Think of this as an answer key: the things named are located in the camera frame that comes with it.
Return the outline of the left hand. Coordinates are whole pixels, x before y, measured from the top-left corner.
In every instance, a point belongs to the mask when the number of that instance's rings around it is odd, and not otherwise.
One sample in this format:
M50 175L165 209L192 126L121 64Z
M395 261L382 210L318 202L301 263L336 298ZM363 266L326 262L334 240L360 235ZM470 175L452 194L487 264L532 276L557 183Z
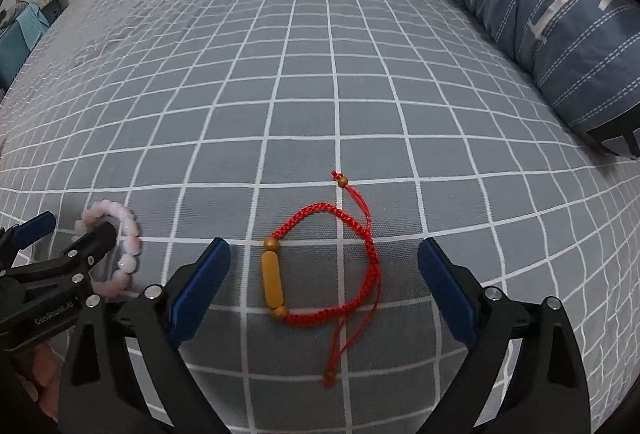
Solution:
M48 343L41 343L23 353L18 360L21 384L42 412L58 422L58 391L60 391L60 365Z

